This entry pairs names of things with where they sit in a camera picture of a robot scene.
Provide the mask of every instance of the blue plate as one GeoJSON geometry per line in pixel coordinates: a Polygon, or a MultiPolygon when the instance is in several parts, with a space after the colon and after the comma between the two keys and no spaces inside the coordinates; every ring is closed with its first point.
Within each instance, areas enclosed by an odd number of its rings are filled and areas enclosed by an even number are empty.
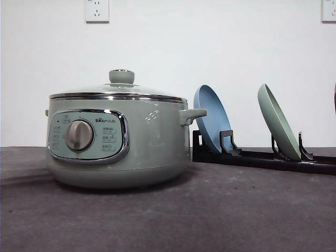
{"type": "MultiPolygon", "coordinates": [[[[230,130],[231,126],[225,109],[215,91],[208,85],[200,86],[195,93],[194,108],[207,110],[207,116],[196,118],[196,122],[205,143],[212,152],[221,153],[219,132],[230,130]]],[[[227,150],[233,149],[229,136],[225,137],[224,146],[227,150]]]]}

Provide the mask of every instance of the control panel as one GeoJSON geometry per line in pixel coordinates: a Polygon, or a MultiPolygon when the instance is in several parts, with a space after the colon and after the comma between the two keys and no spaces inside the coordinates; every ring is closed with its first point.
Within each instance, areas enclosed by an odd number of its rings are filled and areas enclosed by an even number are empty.
{"type": "Polygon", "coordinates": [[[76,109],[51,119],[48,148],[56,158],[71,160],[121,159],[128,146],[126,118],[117,111],[76,109]]]}

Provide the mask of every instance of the control knob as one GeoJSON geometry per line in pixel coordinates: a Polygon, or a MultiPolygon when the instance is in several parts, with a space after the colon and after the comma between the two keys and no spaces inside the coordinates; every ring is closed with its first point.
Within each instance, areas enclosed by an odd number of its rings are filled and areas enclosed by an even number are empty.
{"type": "Polygon", "coordinates": [[[73,121],[67,128],[65,142],[74,151],[87,148],[93,140],[93,129],[89,123],[83,120],[73,121]]]}

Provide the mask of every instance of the cooker handle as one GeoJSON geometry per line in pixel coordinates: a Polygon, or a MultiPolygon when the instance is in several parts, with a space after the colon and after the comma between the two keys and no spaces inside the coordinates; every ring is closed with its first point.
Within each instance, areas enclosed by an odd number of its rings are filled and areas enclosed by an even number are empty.
{"type": "Polygon", "coordinates": [[[182,126],[190,125],[194,119],[206,116],[206,109],[185,109],[180,110],[180,124],[182,126]]]}

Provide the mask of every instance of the green plate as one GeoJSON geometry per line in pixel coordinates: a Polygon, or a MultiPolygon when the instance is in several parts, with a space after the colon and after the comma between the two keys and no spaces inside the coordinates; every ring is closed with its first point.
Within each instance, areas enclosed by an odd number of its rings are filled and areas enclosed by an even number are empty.
{"type": "Polygon", "coordinates": [[[266,124],[283,154],[291,160],[300,161],[299,144],[277,100],[266,84],[259,88],[258,101],[266,124]]]}

